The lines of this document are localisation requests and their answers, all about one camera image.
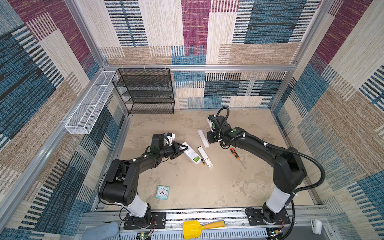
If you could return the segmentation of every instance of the screwdriver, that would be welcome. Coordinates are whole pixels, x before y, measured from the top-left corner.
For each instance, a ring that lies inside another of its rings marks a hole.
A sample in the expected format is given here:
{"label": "screwdriver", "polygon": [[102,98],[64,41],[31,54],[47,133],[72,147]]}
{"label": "screwdriver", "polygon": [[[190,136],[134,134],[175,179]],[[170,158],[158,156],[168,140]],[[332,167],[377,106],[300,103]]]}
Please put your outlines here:
{"label": "screwdriver", "polygon": [[240,157],[239,155],[237,155],[237,152],[235,149],[233,149],[233,147],[231,148],[231,153],[241,162],[241,164],[244,166],[245,169],[247,169],[244,165],[244,163],[240,160]]}

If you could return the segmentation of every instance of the orange screwdriver handle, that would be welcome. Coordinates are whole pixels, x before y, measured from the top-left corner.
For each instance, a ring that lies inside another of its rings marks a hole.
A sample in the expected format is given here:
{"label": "orange screwdriver handle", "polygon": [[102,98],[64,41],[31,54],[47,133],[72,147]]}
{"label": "orange screwdriver handle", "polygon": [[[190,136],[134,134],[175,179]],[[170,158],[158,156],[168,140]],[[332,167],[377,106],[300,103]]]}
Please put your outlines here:
{"label": "orange screwdriver handle", "polygon": [[237,158],[240,159],[239,155],[237,155],[237,152],[235,149],[231,148],[231,153]]}

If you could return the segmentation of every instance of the black wire mesh shelf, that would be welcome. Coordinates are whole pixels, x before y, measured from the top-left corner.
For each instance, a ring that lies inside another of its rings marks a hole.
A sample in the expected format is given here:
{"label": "black wire mesh shelf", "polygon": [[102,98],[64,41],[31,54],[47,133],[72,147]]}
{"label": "black wire mesh shelf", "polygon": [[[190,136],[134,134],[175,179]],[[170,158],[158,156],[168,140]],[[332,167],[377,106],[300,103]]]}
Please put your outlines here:
{"label": "black wire mesh shelf", "polygon": [[119,68],[112,81],[128,113],[174,113],[168,68]]}

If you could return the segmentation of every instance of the yellow dustpan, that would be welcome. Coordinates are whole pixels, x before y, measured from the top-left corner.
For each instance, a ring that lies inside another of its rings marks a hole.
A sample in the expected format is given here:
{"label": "yellow dustpan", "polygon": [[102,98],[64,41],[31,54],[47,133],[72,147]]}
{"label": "yellow dustpan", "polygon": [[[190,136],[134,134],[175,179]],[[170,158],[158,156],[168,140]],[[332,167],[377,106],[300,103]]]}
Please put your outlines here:
{"label": "yellow dustpan", "polygon": [[225,227],[225,222],[213,222],[207,225],[202,226],[198,221],[185,221],[183,222],[183,234],[184,239],[191,239],[199,237],[203,229]]}

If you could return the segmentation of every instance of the white wire mesh basket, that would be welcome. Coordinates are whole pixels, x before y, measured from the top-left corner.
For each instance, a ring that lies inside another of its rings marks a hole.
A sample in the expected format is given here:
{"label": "white wire mesh basket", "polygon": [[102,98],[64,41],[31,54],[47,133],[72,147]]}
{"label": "white wire mesh basket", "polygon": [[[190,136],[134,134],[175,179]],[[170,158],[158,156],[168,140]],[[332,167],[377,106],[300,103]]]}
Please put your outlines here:
{"label": "white wire mesh basket", "polygon": [[112,79],[118,80],[114,71],[102,72],[93,83],[79,106],[76,108],[65,129],[70,134],[89,134],[98,119],[114,86]]}

